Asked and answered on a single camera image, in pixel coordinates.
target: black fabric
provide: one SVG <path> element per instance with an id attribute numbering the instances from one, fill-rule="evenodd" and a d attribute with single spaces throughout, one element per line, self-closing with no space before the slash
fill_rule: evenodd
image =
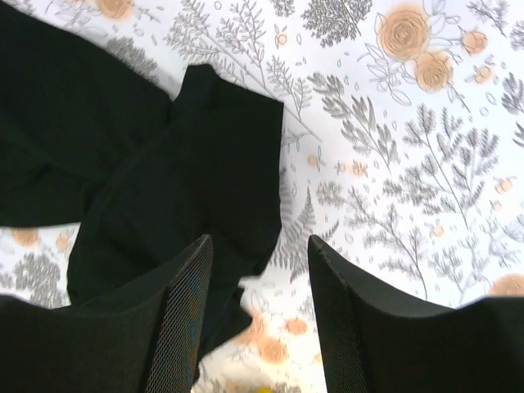
<path id="1" fill-rule="evenodd" d="M 522 298 L 434 305 L 366 273 L 316 236 L 309 276 L 328 393 L 522 391 Z"/>
<path id="2" fill-rule="evenodd" d="M 212 260 L 204 236 L 80 307 L 0 296 L 0 391 L 189 393 Z"/>
<path id="3" fill-rule="evenodd" d="M 248 327 L 238 280 L 281 228 L 283 105 L 190 66 L 168 95 L 81 38 L 0 2 L 0 225 L 81 221 L 73 305 L 214 243 L 198 359 Z"/>

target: gray fern print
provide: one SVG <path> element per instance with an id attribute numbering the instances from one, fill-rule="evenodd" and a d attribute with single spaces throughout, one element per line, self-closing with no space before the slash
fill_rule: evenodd
<path id="1" fill-rule="evenodd" d="M 378 154 L 391 172 L 391 164 L 400 163 L 397 143 L 387 125 L 377 123 L 369 97 L 357 99 L 352 96 L 352 103 L 347 104 L 343 97 L 344 84 L 338 77 L 317 72 L 308 80 L 313 90 L 322 96 L 323 109 L 332 118 L 342 120 L 342 136 L 351 142 L 353 150 L 366 157 Z"/>
<path id="2" fill-rule="evenodd" d="M 24 255 L 12 270 L 17 291 L 30 291 L 29 301 L 55 309 L 68 303 L 67 295 L 58 288 L 61 278 L 58 264 L 47 254 Z"/>
<path id="3" fill-rule="evenodd" d="M 506 37 L 504 28 L 508 25 L 505 17 L 508 14 L 509 4 L 506 0 L 477 0 L 476 2 L 470 2 L 467 6 L 477 19 L 482 23 L 491 22 L 493 27 L 499 30 L 499 32 Z"/>
<path id="4" fill-rule="evenodd" d="M 304 132 L 292 132 L 296 142 L 304 136 L 322 139 L 304 121 L 302 111 L 309 106 L 311 91 L 303 79 L 294 79 L 285 61 L 273 56 L 265 57 L 262 38 L 266 35 L 262 8 L 252 0 L 242 0 L 231 5 L 230 18 L 222 18 L 215 34 L 211 33 L 206 13 L 206 3 L 181 0 L 182 11 L 165 37 L 168 46 L 190 64 L 211 64 L 217 74 L 235 84 L 246 87 L 254 82 L 270 97 L 290 97 L 293 105 L 286 111 L 297 120 Z"/>
<path id="5" fill-rule="evenodd" d="M 512 28 L 509 35 L 511 47 L 515 51 L 524 50 L 524 20 L 518 21 Z"/>
<path id="6" fill-rule="evenodd" d="M 275 9 L 275 15 L 287 18 L 295 13 L 295 0 L 269 0 Z"/>
<path id="7" fill-rule="evenodd" d="M 18 11 L 24 12 L 27 15 L 33 15 L 36 8 L 31 4 L 31 0 L 3 0 L 5 3 L 16 8 Z"/>
<path id="8" fill-rule="evenodd" d="M 335 182 L 320 183 L 317 190 L 318 203 L 325 206 L 335 206 L 347 209 L 345 226 L 349 229 L 366 228 L 364 247 L 383 246 L 393 252 L 393 256 L 383 260 L 379 268 L 390 272 L 403 273 L 407 278 L 422 284 L 423 297 L 427 300 L 427 287 L 422 275 L 421 264 L 426 257 L 427 241 L 420 228 L 412 225 L 408 232 L 400 229 L 400 216 L 395 205 L 387 207 L 382 217 L 377 217 L 366 198 L 354 187 L 347 196 L 342 194 L 343 188 Z"/>
<path id="9" fill-rule="evenodd" d="M 332 47 L 362 35 L 358 24 L 371 6 L 371 0 L 309 0 L 309 9 L 301 17 L 311 36 L 320 39 L 321 47 Z"/>
<path id="10" fill-rule="evenodd" d="M 502 83 L 504 94 L 502 105 L 512 115 L 524 113 L 524 83 L 521 79 L 516 79 L 513 73 L 509 73 Z"/>
<path id="11" fill-rule="evenodd" d="M 293 199 L 284 174 L 285 172 L 281 172 L 280 176 L 282 232 L 269 263 L 278 266 L 280 269 L 289 270 L 291 272 L 289 278 L 291 283 L 308 272 L 308 240 L 314 233 L 317 221 L 309 188 L 306 190 L 304 208 L 296 218 L 293 217 L 291 209 Z M 325 233 L 319 234 L 319 236 L 325 241 L 331 240 L 338 226 L 339 221 L 336 221 Z"/>
<path id="12" fill-rule="evenodd" d="M 422 148 L 422 162 L 407 167 L 398 180 L 387 179 L 383 191 L 399 203 L 422 207 L 425 215 L 461 215 L 469 228 L 468 212 L 480 199 L 489 174 L 499 162 L 499 137 L 487 129 L 462 131 L 463 122 L 442 111 L 437 131 L 435 112 L 423 104 L 418 121 L 406 123 L 404 142 Z"/>
<path id="13" fill-rule="evenodd" d="M 158 76 L 155 75 L 156 61 L 147 57 L 145 50 L 135 47 L 132 38 L 110 39 L 107 41 L 106 50 L 143 78 L 158 84 Z"/>

